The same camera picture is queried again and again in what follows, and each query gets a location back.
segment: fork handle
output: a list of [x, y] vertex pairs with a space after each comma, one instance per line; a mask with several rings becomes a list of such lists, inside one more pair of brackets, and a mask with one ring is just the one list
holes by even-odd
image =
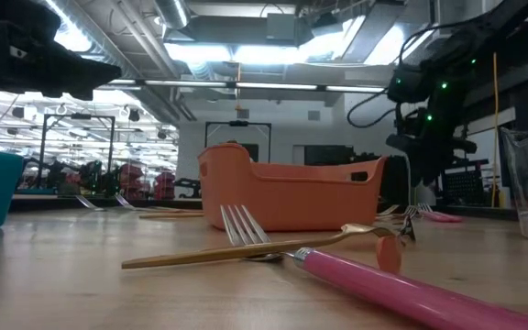
[[528, 316], [305, 247], [299, 267], [433, 329], [528, 329]]

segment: orange plastic bin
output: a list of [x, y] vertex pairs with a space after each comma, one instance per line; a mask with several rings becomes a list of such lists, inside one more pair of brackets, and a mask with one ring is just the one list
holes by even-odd
[[[339, 230], [371, 225], [376, 217], [385, 158], [338, 166], [294, 166], [250, 162], [235, 143], [199, 155], [203, 210], [224, 229], [220, 205], [245, 205], [267, 231]], [[351, 174], [366, 172], [366, 181]]]

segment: cable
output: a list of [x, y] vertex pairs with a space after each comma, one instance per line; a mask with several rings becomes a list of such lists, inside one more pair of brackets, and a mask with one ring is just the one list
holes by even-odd
[[492, 70], [494, 73], [494, 160], [492, 161], [492, 206], [496, 198], [496, 153], [499, 143], [499, 76], [496, 61], [496, 52], [492, 55]]
[[264, 14], [264, 9], [266, 9], [266, 7], [268, 7], [268, 6], [275, 6], [275, 7], [277, 7], [277, 8], [280, 10], [280, 12], [281, 12], [282, 14], [284, 14], [284, 10], [282, 10], [282, 8], [280, 8], [278, 5], [268, 3], [268, 4], [265, 4], [265, 5], [262, 7], [262, 10], [260, 11], [260, 17], [262, 17], [262, 15]]
[[5, 110], [5, 112], [0, 116], [0, 121], [5, 117], [7, 116], [7, 113], [9, 113], [9, 110], [11, 110], [11, 108], [14, 107], [14, 105], [16, 104], [16, 101], [17, 101], [17, 98], [19, 97], [19, 94], [16, 95], [16, 98], [14, 98], [14, 101], [7, 107], [7, 110]]
[[354, 113], [354, 110], [356, 110], [357, 108], [359, 108], [360, 106], [362, 105], [365, 105], [366, 103], [374, 100], [375, 98], [381, 96], [381, 95], [384, 95], [386, 93], [386, 91], [388, 90], [388, 88], [385, 88], [383, 89], [382, 91], [378, 92], [378, 93], [375, 93], [374, 95], [370, 96], [369, 98], [363, 100], [363, 101], [360, 101], [359, 103], [357, 103], [356, 105], [352, 106], [351, 109], [349, 109], [349, 111], [347, 112], [347, 122], [349, 125], [353, 126], [353, 127], [356, 127], [356, 128], [368, 128], [368, 127], [373, 127], [374, 125], [378, 124], [380, 122], [380, 120], [384, 119], [384, 117], [388, 116], [390, 113], [394, 112], [396, 109], [391, 109], [391, 110], [388, 110], [387, 112], [385, 112], [384, 114], [382, 114], [380, 117], [378, 117], [378, 119], [374, 120], [373, 122], [369, 123], [369, 124], [366, 124], [366, 125], [358, 125], [358, 124], [355, 124], [353, 121], [352, 121], [352, 114]]
[[401, 46], [401, 52], [399, 53], [399, 65], [403, 66], [405, 65], [405, 63], [402, 61], [402, 54], [404, 53], [405, 50], [407, 50], [407, 44], [415, 39], [415, 38], [419, 38], [422, 36], [423, 33], [427, 32], [427, 31], [431, 31], [431, 30], [436, 30], [436, 29], [442, 29], [442, 28], [455, 28], [455, 27], [461, 27], [463, 25], [466, 25], [468, 23], [472, 23], [474, 20], [476, 20], [477, 18], [479, 18], [479, 16], [476, 16], [474, 18], [470, 18], [468, 20], [465, 20], [465, 21], [460, 21], [460, 22], [456, 22], [456, 23], [450, 23], [450, 24], [443, 24], [443, 25], [437, 25], [437, 26], [431, 26], [431, 27], [426, 27], [424, 29], [421, 29], [413, 34], [411, 34], [406, 40], [404, 40], [404, 42], [402, 43], [402, 46]]

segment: red object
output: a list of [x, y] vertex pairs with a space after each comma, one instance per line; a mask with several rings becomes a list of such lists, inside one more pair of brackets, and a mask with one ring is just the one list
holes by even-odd
[[174, 174], [165, 170], [156, 177], [154, 185], [154, 199], [171, 200], [174, 199]]
[[127, 199], [144, 199], [144, 184], [139, 178], [144, 176], [144, 172], [138, 166], [124, 164], [119, 173], [119, 185], [124, 191]]
[[528, 315], [313, 250], [302, 268], [346, 292], [433, 329], [523, 330]]
[[[376, 219], [386, 158], [338, 166], [294, 166], [250, 162], [236, 143], [199, 155], [203, 209], [209, 223], [224, 229], [221, 205], [249, 209], [267, 231], [339, 230]], [[366, 172], [365, 181], [352, 181]]]

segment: wooden table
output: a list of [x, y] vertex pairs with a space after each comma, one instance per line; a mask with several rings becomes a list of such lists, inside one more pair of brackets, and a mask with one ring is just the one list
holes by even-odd
[[[415, 229], [405, 276], [528, 314], [528, 240], [517, 223], [417, 221]], [[203, 219], [138, 220], [123, 209], [11, 214], [0, 231], [0, 329], [422, 328], [290, 260], [119, 268], [125, 259], [226, 245]], [[370, 237], [325, 250], [375, 264]]]

